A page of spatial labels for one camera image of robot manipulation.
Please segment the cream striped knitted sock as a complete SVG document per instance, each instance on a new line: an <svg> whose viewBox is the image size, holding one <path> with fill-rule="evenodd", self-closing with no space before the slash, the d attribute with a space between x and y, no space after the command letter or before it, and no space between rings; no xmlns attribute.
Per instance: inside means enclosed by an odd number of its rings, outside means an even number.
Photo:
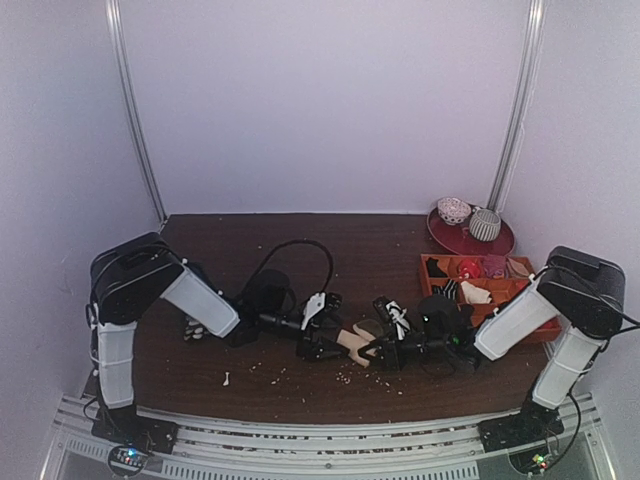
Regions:
<svg viewBox="0 0 640 480"><path fill-rule="evenodd" d="M350 330L342 329L336 339L347 350L347 356L356 364L368 368L370 361L363 358L358 350L384 334L383 326L376 320L364 319L353 324Z"/></svg>

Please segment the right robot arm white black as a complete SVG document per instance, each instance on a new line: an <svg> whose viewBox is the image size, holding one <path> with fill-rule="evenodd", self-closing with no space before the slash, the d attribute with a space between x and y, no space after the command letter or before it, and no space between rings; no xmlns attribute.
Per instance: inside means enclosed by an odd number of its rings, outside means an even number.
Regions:
<svg viewBox="0 0 640 480"><path fill-rule="evenodd" d="M400 340L377 338L362 346L384 350L394 346L440 348L454 366L470 372L495 362L525 337L548 321L563 317L569 327L545 368L536 376L512 430L519 440L535 440L551 424L551 417L574 385L588 370L626 321L623 312L626 277L610 261L568 247L554 248L543 269L527 277L525 286L510 301L501 304L474 327L452 299L431 295L421 300L418 311L426 326L443 331L435 340L424 333L405 332Z"/></svg>

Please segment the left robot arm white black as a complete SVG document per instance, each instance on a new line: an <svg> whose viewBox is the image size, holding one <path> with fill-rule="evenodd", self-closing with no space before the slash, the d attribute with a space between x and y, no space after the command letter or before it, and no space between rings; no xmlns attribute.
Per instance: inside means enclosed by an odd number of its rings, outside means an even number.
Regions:
<svg viewBox="0 0 640 480"><path fill-rule="evenodd" d="M304 360L347 355L347 347L338 341L341 296L323 285L298 302L289 277L267 264L261 261L240 292L227 296L201 265L180 257L158 233L137 237L93 260L85 312L99 417L121 443L133 444L144 433L133 384L134 340L138 322L159 301L183 314L190 337L205 332L237 348L269 332L295 340L296 354Z"/></svg>

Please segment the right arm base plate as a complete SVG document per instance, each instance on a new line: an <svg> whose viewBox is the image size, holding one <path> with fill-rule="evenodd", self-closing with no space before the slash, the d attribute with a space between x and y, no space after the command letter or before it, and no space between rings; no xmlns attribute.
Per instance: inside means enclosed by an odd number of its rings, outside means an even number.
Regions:
<svg viewBox="0 0 640 480"><path fill-rule="evenodd" d="M481 421L477 427L486 453L542 441L549 432L555 435L564 432L564 425L556 413L540 416L519 412Z"/></svg>

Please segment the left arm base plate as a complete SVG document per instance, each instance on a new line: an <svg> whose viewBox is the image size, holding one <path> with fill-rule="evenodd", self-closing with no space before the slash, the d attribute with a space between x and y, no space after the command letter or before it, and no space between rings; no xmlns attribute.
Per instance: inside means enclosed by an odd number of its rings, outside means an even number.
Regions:
<svg viewBox="0 0 640 480"><path fill-rule="evenodd" d="M94 421L91 434L113 443L134 447L144 453L171 454L178 428L174 422L149 417L101 417Z"/></svg>

